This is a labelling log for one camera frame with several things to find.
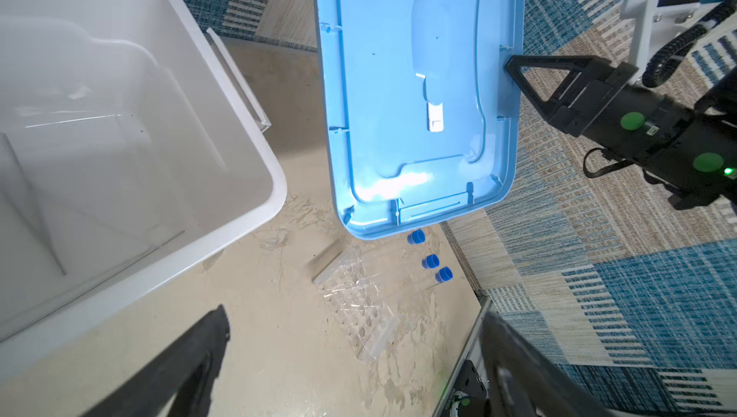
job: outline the blue cap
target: blue cap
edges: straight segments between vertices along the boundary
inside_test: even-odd
[[[440,267],[440,259],[435,254],[431,254],[422,259],[422,266],[425,268],[437,268]]]
[[[425,233],[424,233],[424,231],[422,231],[420,229],[417,229],[417,230],[413,231],[412,233],[410,233],[407,236],[407,241],[411,245],[419,245],[420,243],[425,242]]]
[[[438,273],[435,274],[435,279],[438,280],[438,283],[448,282],[453,279],[453,272],[450,271],[448,267],[442,267],[438,270]]]

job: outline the patterned carpet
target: patterned carpet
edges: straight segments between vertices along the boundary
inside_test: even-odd
[[[184,0],[220,35],[316,51],[312,0]],[[629,53],[622,0],[526,0],[525,52]],[[737,66],[737,16],[659,91],[693,104]],[[530,71],[551,93],[560,75]],[[676,212],[635,168],[589,180],[593,147],[523,100],[508,197],[443,224],[474,290],[608,407],[737,414],[737,217],[729,203]]]

